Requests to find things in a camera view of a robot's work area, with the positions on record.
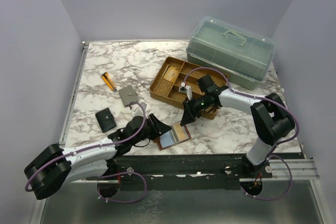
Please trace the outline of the gold credit card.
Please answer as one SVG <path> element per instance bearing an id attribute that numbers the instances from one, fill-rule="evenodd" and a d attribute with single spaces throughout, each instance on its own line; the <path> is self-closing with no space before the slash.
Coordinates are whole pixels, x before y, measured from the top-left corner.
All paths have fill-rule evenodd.
<path id="1" fill-rule="evenodd" d="M 174 70 L 170 73 L 169 76 L 164 76 L 163 79 L 171 82 L 171 83 L 174 83 L 179 75 L 179 70 L 177 70 L 175 67 L 173 67 Z"/>
<path id="2" fill-rule="evenodd" d="M 176 142 L 181 142 L 189 139 L 189 133 L 185 126 L 180 126 L 179 123 L 176 123 L 172 126 L 173 136 Z"/>
<path id="3" fill-rule="evenodd" d="M 174 68 L 172 67 L 172 66 L 167 66 L 166 67 L 166 69 L 165 69 L 165 71 L 163 72 L 163 77 L 164 76 L 169 76 L 170 75 L 170 73 L 172 72 L 174 70 Z"/>

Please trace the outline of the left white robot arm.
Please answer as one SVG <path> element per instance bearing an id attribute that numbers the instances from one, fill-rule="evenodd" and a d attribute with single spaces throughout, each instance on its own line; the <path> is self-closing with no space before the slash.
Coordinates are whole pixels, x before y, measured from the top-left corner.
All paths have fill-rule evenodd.
<path id="1" fill-rule="evenodd" d="M 153 114 L 138 115 L 125 127 L 92 144 L 71 148 L 51 144 L 25 167 L 25 191 L 33 192 L 36 199 L 42 200 L 56 193 L 66 182 L 100 176 L 112 179 L 117 170 L 109 160 L 128 153 L 140 141 L 155 140 L 171 129 Z"/>

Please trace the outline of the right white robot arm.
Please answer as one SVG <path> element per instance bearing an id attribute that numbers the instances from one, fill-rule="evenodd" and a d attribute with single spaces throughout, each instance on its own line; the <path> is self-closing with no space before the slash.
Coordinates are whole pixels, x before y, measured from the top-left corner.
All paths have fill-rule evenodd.
<path id="1" fill-rule="evenodd" d="M 230 86 L 220 87 L 208 74 L 199 78 L 197 85 L 204 93 L 198 99 L 193 97 L 191 86 L 185 82 L 180 84 L 179 92 L 187 94 L 181 126 L 195 122 L 210 107 L 232 108 L 251 115 L 258 137 L 243 157 L 241 171 L 246 177 L 255 177 L 280 140 L 297 126 L 294 117 L 275 93 L 258 97 L 235 91 Z"/>

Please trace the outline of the brown leather card holder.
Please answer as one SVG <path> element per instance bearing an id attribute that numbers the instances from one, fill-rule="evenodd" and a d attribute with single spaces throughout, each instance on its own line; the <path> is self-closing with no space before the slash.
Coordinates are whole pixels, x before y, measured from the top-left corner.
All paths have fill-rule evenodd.
<path id="1" fill-rule="evenodd" d="M 170 131 L 161 135 L 154 142 L 158 145 L 159 150 L 162 151 L 191 139 L 191 134 L 186 125 L 181 126 L 180 122 L 176 122 L 171 125 Z"/>

